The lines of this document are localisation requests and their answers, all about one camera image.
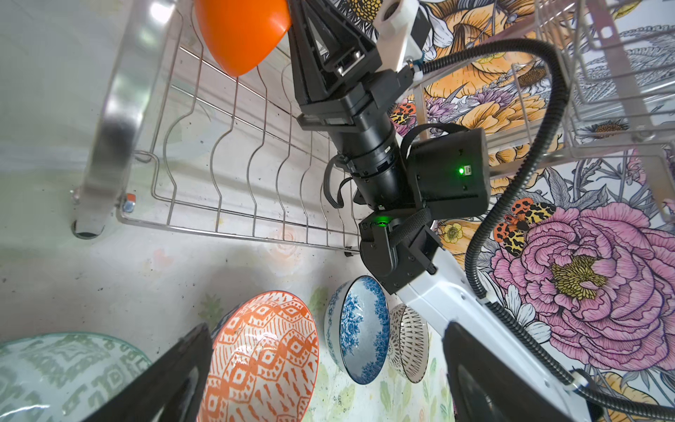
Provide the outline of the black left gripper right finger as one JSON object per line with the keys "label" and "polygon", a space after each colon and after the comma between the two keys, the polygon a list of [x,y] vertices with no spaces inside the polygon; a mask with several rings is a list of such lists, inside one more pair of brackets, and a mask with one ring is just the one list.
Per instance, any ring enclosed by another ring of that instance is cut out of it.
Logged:
{"label": "black left gripper right finger", "polygon": [[569,421],[461,325],[443,337],[458,421]]}

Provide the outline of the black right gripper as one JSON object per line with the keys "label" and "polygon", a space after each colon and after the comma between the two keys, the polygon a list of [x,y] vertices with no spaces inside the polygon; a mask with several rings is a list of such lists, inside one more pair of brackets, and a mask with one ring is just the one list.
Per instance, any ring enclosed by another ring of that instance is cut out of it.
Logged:
{"label": "black right gripper", "polygon": [[381,57],[375,42],[331,1],[291,0],[288,7],[300,126],[327,133],[337,149],[324,171],[326,200],[335,209],[346,205],[342,193],[330,191],[333,168],[339,167],[356,183],[361,205],[374,211],[413,207],[388,111],[411,87],[414,69],[376,72]]}

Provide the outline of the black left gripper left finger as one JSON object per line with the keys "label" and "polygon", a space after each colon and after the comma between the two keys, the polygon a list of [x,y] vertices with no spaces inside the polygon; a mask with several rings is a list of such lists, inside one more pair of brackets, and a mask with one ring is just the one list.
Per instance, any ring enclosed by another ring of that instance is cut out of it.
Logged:
{"label": "black left gripper left finger", "polygon": [[88,421],[195,421],[213,353],[204,323],[182,337]]}

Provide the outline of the plain orange bowl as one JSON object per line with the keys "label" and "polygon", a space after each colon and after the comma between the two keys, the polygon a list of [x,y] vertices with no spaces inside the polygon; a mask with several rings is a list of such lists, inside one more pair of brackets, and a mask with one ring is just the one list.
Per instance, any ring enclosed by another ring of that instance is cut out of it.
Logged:
{"label": "plain orange bowl", "polygon": [[232,77],[260,65],[291,26],[285,0],[200,0],[194,10],[210,54]]}

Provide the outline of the steel two-tier dish rack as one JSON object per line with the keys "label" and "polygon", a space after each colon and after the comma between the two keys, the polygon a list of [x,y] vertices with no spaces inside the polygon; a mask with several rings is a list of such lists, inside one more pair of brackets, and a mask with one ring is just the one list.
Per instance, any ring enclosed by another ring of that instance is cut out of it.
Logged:
{"label": "steel two-tier dish rack", "polygon": [[[673,203],[658,207],[636,154],[621,159],[633,129],[618,104],[610,65],[585,14],[578,47],[571,128],[533,178],[527,196],[565,209],[626,202],[661,223]],[[117,216],[158,230],[241,237],[349,251],[367,214],[360,202],[330,208],[320,177],[335,148],[327,135],[301,130],[292,99],[288,46],[250,74],[232,77],[201,45],[188,1],[136,1],[127,35],[155,53],[156,82],[142,85],[146,107],[120,142],[98,138],[75,192],[73,230],[100,236]]]}

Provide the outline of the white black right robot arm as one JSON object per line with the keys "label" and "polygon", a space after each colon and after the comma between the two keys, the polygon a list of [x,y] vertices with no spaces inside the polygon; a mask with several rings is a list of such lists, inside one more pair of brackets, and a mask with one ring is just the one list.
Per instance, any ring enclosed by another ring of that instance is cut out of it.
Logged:
{"label": "white black right robot arm", "polygon": [[[423,62],[432,25],[416,1],[385,1],[367,36],[330,1],[292,1],[288,33],[303,129],[327,133],[340,169],[370,207],[360,256],[374,279],[443,337],[461,421],[594,421],[601,394],[554,360],[483,287],[477,259],[490,232],[532,177],[559,128],[567,84],[553,47],[498,40]],[[552,107],[534,149],[495,206],[485,135],[455,124],[444,135],[397,138],[388,109],[417,74],[490,53],[532,53],[553,73]]]}

